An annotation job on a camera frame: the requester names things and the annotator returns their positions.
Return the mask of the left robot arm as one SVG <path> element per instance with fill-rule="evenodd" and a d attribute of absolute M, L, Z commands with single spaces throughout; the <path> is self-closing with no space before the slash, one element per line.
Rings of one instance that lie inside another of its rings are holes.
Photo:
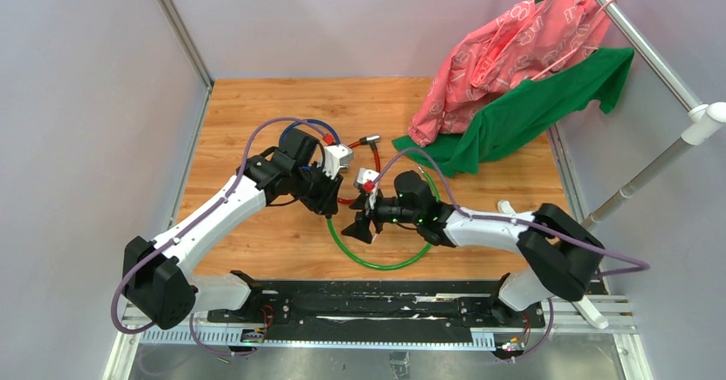
<path fill-rule="evenodd" d="M 281 196 L 317 215 L 337 214 L 339 171 L 352 157 L 346 145 L 324 145 L 291 129 L 278 146 L 246 157 L 192 215 L 152 240 L 134 237 L 124 249 L 123 277 L 113 300 L 125 297 L 161 330 L 190 314 L 216 310 L 229 310 L 243 323 L 255 321 L 263 302 L 251 277 L 241 272 L 196 276 L 196 266 L 236 226 Z"/>

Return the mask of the blue cable lock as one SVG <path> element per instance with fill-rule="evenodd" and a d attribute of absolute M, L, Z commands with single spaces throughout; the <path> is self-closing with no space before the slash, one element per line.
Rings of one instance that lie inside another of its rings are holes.
<path fill-rule="evenodd" d="M 294 122 L 283 130 L 280 135 L 277 150 L 273 152 L 271 163 L 276 169 L 289 174 L 297 169 L 313 167 L 313 155 L 315 151 L 321 152 L 321 161 L 317 169 L 328 177 L 333 177 L 336 172 L 326 161 L 323 147 L 327 145 L 324 140 L 326 132 L 316 128 L 310 122 Z"/>

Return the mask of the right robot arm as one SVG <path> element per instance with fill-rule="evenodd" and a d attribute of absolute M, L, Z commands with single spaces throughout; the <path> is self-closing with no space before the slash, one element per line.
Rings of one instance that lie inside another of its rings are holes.
<path fill-rule="evenodd" d="M 533 303 L 559 297 L 603 327 L 604 319 L 586 297 L 602 259 L 602 244 L 558 206 L 516 213 L 465 212 L 435 197 L 429 181 L 409 170 L 394 180 L 396 194 L 385 198 L 372 184 L 376 172 L 360 171 L 360 196 L 352 204 L 354 222 L 342 235 L 370 243 L 386 223 L 408 223 L 433 246 L 485 246 L 519 253 L 527 267 L 507 273 L 490 296 L 489 314 L 510 326 Z"/>

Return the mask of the green cable lock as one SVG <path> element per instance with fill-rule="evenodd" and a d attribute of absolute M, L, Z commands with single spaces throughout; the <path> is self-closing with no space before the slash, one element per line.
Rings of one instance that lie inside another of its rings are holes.
<path fill-rule="evenodd" d="M 417 166 L 417 169 L 411 170 L 410 173 L 415 173 L 414 180 L 421 181 L 423 184 L 426 184 L 423 188 L 431 194 L 432 199 L 434 199 L 435 202 L 440 200 L 440 194 L 435 181 L 422 167 Z M 408 202 L 408 200 L 401 203 L 402 199 L 408 199 L 406 197 L 408 195 L 404 193 L 406 196 L 403 198 L 399 196 L 400 187 L 396 186 L 397 181 L 398 180 L 394 180 L 394 189 L 396 190 L 396 198 L 394 199 L 395 202 L 391 200 L 393 203 L 386 203 L 387 200 L 384 200 L 388 198 L 377 198 L 377 204 L 383 205 L 384 209 L 389 206 L 394 209 L 399 208 L 400 206 L 402 210 L 408 210 L 407 208 L 409 206 L 413 206 L 407 205 L 408 203 L 411 203 Z M 426 220 L 426 218 L 417 214 L 416 216 L 418 217 L 413 219 L 413 215 L 408 216 L 408 214 L 406 214 L 408 217 L 402 220 L 402 216 L 403 215 L 396 217 L 397 220 L 395 223 L 392 222 L 393 217 L 390 217 L 391 223 L 386 223 L 390 226 L 392 225 L 394 230 L 389 230 L 390 232 L 393 232 L 392 235 L 383 237 L 383 248 L 364 248 L 365 242 L 360 242 L 354 239 L 353 236 L 344 235 L 341 231 L 336 229 L 336 226 L 339 225 L 333 220 L 327 220 L 326 224 L 331 239 L 335 242 L 341 252 L 353 262 L 370 270 L 393 271 L 406 268 L 416 263 L 432 249 L 432 245 L 427 241 L 417 240 L 420 238 L 420 236 L 416 233 L 417 226 L 420 225 L 419 219 L 421 218 Z M 353 244 L 353 249 L 348 247 L 348 243 Z"/>

